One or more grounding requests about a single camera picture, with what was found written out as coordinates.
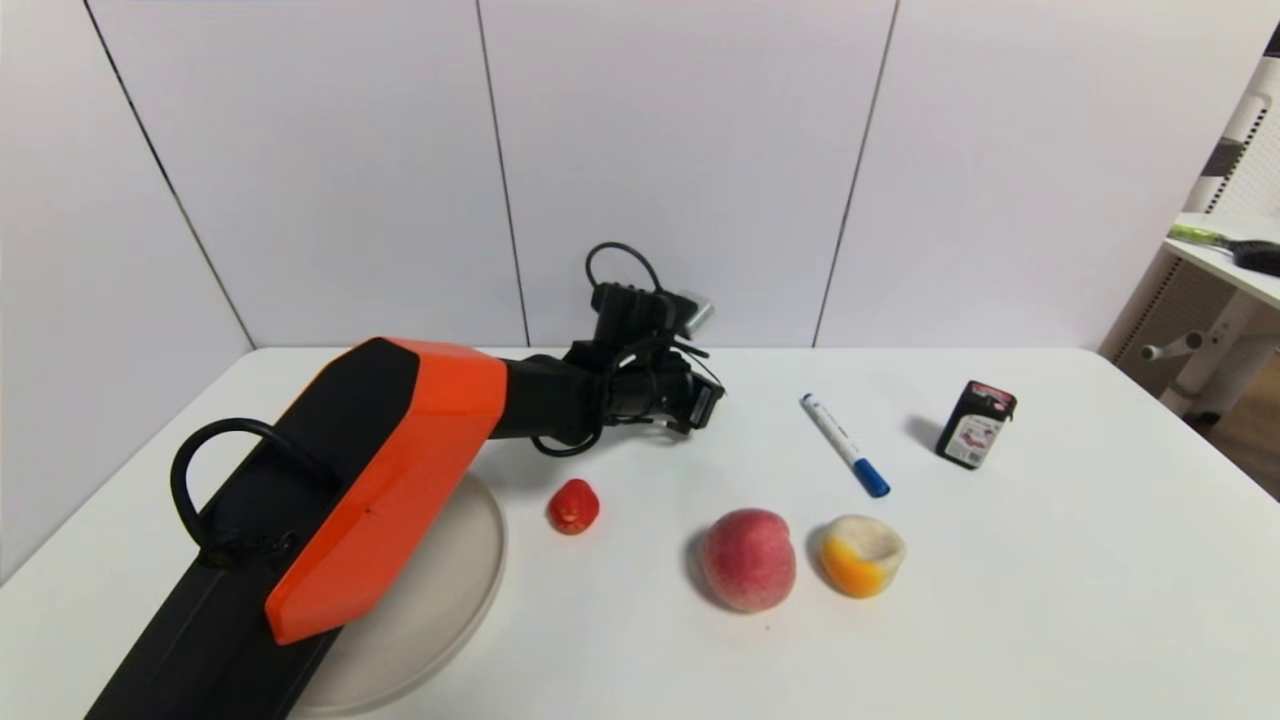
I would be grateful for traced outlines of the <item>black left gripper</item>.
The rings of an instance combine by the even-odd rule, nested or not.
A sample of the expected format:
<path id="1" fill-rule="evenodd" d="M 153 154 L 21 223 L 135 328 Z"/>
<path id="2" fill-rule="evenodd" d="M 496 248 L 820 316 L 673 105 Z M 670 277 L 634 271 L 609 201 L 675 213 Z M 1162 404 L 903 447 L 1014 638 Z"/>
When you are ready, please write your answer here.
<path id="1" fill-rule="evenodd" d="M 716 378 L 680 354 L 635 359 L 611 377 L 608 424 L 657 424 L 687 436 L 708 425 L 724 395 Z"/>

